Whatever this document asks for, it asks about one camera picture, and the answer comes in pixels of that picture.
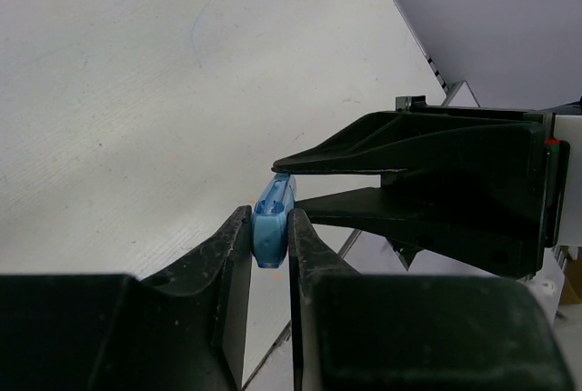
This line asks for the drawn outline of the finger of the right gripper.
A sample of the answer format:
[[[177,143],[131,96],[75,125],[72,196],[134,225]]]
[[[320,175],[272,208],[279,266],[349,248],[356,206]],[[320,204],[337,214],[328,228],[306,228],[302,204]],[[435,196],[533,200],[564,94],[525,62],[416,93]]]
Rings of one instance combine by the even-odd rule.
[[[391,243],[520,279],[541,268],[539,224],[475,195],[413,195],[365,187],[301,200],[314,224],[358,229]]]
[[[276,173],[387,173],[541,165],[546,129],[537,122],[377,112],[306,151],[276,160]]]

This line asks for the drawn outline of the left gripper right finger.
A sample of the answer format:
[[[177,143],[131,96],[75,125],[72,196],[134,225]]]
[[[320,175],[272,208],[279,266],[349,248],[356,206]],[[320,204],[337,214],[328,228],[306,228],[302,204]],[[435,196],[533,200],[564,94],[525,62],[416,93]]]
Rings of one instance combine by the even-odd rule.
[[[287,219],[296,390],[572,390],[542,307],[517,281],[357,272]]]

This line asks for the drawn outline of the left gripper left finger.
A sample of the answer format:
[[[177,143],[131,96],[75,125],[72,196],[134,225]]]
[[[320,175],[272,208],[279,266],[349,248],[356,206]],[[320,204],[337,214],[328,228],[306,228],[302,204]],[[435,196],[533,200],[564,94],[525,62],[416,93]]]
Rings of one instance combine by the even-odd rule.
[[[251,209],[145,278],[1,279],[4,390],[238,390],[251,276]]]

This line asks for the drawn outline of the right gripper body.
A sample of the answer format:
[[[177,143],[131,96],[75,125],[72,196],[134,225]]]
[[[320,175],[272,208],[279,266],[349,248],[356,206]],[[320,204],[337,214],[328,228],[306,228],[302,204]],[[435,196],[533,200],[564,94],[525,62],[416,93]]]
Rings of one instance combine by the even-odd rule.
[[[415,196],[484,196],[539,224],[539,243],[543,248],[555,243],[569,147],[553,137],[553,113],[436,107],[417,101],[412,101],[409,109],[389,112],[475,116],[542,124],[546,129],[546,141],[541,165],[527,173],[511,173],[506,167],[492,171],[440,169],[387,172],[381,175],[382,188],[394,188]]]

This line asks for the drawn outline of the blue transparent highlighter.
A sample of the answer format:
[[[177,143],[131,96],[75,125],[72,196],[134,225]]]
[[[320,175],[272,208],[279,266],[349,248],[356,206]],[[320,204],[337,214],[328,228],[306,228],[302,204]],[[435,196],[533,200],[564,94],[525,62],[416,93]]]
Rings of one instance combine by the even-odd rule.
[[[259,268],[277,269],[287,253],[287,216],[295,207],[296,180],[277,173],[258,198],[252,215],[252,252]]]

